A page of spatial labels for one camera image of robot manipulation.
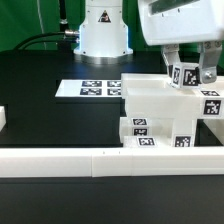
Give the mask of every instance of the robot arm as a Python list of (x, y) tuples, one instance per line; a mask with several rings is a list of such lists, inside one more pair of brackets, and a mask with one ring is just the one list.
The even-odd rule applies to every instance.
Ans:
[(148, 45), (162, 45), (170, 76), (175, 63), (181, 63), (179, 44), (196, 42), (200, 83), (216, 81), (224, 40), (223, 0), (138, 0), (138, 5), (144, 38)]
[(86, 17), (80, 26), (75, 59), (94, 64), (129, 61), (128, 27), (122, 19), (123, 0), (86, 0)]

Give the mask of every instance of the stacked blocks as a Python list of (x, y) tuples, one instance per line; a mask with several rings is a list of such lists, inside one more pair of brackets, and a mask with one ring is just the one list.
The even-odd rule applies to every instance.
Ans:
[(172, 79), (165, 75), (157, 78), (141, 75), (137, 87), (133, 84), (133, 74), (130, 80), (129, 74), (122, 74), (127, 114), (120, 119), (120, 139), (124, 147), (193, 147), (197, 119), (223, 119), (224, 91), (215, 89), (214, 84), (198, 85), (193, 73), (195, 65), (174, 67), (185, 74), (184, 79), (179, 79), (178, 88), (173, 88), (177, 80), (174, 71)]

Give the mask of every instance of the white block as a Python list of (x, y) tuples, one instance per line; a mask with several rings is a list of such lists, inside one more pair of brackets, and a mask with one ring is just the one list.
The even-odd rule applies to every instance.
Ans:
[(0, 177), (90, 177), (86, 149), (0, 149)]
[(195, 142), (196, 127), (197, 120), (174, 119), (171, 146), (193, 147)]
[(171, 85), (181, 89), (200, 88), (196, 67), (196, 63), (174, 63)]
[(223, 174), (223, 148), (150, 148), (133, 150), (133, 176)]
[(127, 88), (166, 88), (167, 75), (159, 74), (138, 74), (138, 73), (122, 73), (121, 74), (121, 95), (125, 99)]
[(6, 123), (5, 108), (4, 107), (0, 107), (0, 131), (4, 127), (5, 123)]
[(120, 126), (119, 126), (119, 136), (120, 141), (123, 143), (124, 136), (131, 135), (130, 133), (130, 123), (127, 117), (120, 117)]
[(201, 101), (193, 90), (129, 88), (125, 109), (128, 117), (195, 119), (200, 117)]
[(92, 176), (131, 176), (132, 151), (102, 149), (93, 154)]
[(120, 80), (62, 80), (55, 97), (121, 97)]

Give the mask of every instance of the white plastic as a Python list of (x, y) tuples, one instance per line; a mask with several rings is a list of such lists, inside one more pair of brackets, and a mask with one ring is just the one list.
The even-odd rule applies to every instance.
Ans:
[[(108, 16), (105, 22), (101, 18)], [(80, 26), (77, 55), (116, 58), (133, 51), (128, 48), (128, 27), (122, 19), (122, 0), (86, 0), (86, 18)]]
[(194, 1), (157, 14), (151, 13), (153, 2), (155, 0), (138, 0), (143, 35), (148, 45), (224, 39), (223, 0)]
[[(166, 147), (193, 147), (197, 119), (214, 120), (208, 121), (208, 124), (217, 130), (213, 130), (213, 133), (224, 142), (223, 77), (218, 77), (216, 84), (201, 85), (197, 89), (194, 86), (192, 89), (176, 89), (167, 76), (158, 75), (156, 79), (155, 75), (150, 78), (149, 74), (136, 75), (137, 88), (134, 88), (133, 75), (122, 74), (127, 118), (120, 119), (120, 139), (126, 146), (129, 145), (127, 140), (124, 140), (126, 136), (151, 135), (158, 145), (162, 142), (162, 145), (167, 144)], [(148, 126), (135, 127), (131, 123), (133, 118), (146, 118), (150, 122)]]
[(5, 123), (6, 123), (5, 108), (4, 107), (0, 107), (0, 131), (4, 127)]
[(62, 80), (55, 97), (121, 97), (121, 80)]
[(224, 174), (223, 147), (139, 148), (130, 138), (128, 148), (0, 149), (0, 177)]
[(199, 89), (196, 68), (197, 63), (174, 63), (171, 85), (180, 89)]

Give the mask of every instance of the black tabletop surface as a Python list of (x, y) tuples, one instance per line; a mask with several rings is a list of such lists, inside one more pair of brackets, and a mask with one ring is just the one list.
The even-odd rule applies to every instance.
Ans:
[[(197, 61), (182, 53), (183, 61)], [(157, 52), (130, 63), (75, 63), (72, 54), (0, 53), (1, 147), (118, 147), (119, 99), (55, 98), (62, 79), (120, 79), (122, 72), (165, 73)], [(219, 144), (199, 121), (197, 145)], [(1, 224), (222, 224), (224, 177), (158, 176), (0, 179)]]

